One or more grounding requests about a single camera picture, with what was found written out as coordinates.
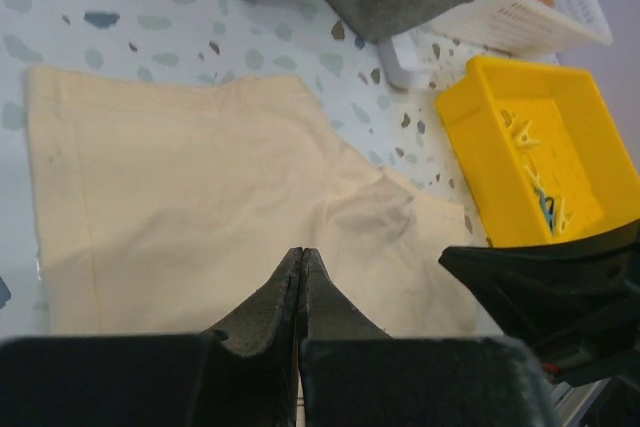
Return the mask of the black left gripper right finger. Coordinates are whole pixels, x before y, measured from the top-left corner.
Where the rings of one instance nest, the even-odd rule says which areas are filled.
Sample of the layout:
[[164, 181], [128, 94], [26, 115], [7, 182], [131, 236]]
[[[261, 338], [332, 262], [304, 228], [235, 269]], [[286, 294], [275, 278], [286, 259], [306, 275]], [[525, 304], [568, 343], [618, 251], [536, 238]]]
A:
[[309, 426], [552, 426], [538, 362], [509, 337], [393, 338], [304, 251], [299, 368]]

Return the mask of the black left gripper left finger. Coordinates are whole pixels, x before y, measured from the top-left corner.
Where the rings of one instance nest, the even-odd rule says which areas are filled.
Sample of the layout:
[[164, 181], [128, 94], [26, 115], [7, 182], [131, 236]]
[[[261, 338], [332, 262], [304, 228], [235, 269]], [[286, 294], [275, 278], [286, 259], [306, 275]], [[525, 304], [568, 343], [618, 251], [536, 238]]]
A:
[[1, 345], [5, 426], [292, 426], [303, 252], [200, 332], [42, 336]]

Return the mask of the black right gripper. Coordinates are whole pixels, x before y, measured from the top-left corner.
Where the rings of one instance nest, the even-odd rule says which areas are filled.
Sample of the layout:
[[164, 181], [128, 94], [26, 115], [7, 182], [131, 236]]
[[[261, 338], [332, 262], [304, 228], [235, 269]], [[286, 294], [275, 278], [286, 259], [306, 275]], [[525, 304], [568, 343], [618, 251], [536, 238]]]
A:
[[638, 386], [638, 222], [560, 244], [451, 246], [439, 263], [529, 346], [551, 382]]

